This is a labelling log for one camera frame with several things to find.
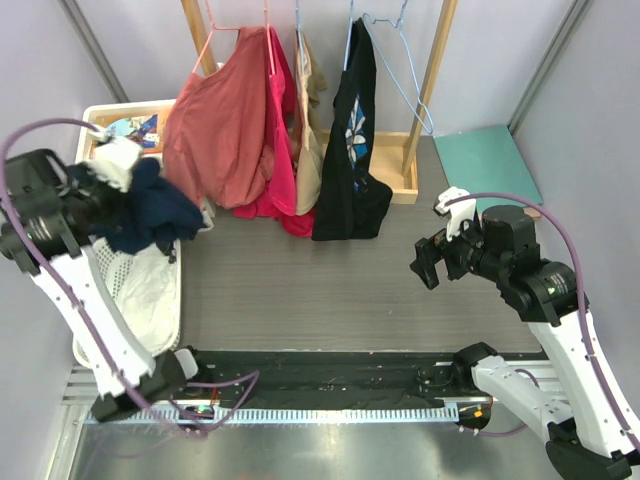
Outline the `navy blue t shirt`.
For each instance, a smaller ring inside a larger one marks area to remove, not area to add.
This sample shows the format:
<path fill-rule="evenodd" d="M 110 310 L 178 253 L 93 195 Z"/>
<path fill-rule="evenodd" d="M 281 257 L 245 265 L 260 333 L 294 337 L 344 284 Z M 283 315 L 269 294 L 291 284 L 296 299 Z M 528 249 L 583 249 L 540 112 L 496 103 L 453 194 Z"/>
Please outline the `navy blue t shirt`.
<path fill-rule="evenodd" d="M 167 253 L 174 241 L 192 240 L 205 227 L 199 207 L 160 175 L 160 163 L 154 157 L 143 157 L 135 163 L 125 193 L 97 180 L 86 164 L 71 165 L 68 173 L 78 187 L 104 193 L 116 201 L 116 208 L 107 212 L 106 219 L 89 226 L 85 245 L 103 239 L 115 252 L 135 255 L 156 245 Z"/>

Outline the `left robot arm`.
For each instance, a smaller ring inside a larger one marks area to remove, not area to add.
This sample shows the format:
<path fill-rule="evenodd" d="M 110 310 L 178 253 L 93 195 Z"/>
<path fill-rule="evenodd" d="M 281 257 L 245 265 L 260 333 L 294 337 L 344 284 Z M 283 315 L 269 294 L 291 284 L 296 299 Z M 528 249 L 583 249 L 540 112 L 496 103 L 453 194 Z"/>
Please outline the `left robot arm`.
<path fill-rule="evenodd" d="M 1 168 L 1 252 L 50 298 L 85 352 L 98 386 L 91 413 L 124 420 L 182 390 L 205 397 L 212 373 L 185 347 L 152 355 L 131 332 L 104 283 L 90 241 L 125 210 L 126 192 L 89 163 L 72 168 L 50 149 L 10 158 Z"/>

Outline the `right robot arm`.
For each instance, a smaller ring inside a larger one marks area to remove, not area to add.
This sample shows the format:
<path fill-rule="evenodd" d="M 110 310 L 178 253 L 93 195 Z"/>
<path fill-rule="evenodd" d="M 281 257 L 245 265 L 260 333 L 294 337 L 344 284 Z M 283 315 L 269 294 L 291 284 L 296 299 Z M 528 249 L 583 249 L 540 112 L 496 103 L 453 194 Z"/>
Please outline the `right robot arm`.
<path fill-rule="evenodd" d="M 454 354 L 455 389 L 497 398 L 539 437 L 562 478 L 631 477 L 639 464 L 637 418 L 617 417 L 628 405 L 610 368 L 597 360 L 575 269 L 542 258 L 534 221 L 520 206 L 479 213 L 472 199 L 441 200 L 434 210 L 447 225 L 416 243 L 411 270 L 428 289 L 439 284 L 439 261 L 451 280 L 473 274 L 492 282 L 539 341 L 566 399 L 554 399 L 484 342 Z"/>

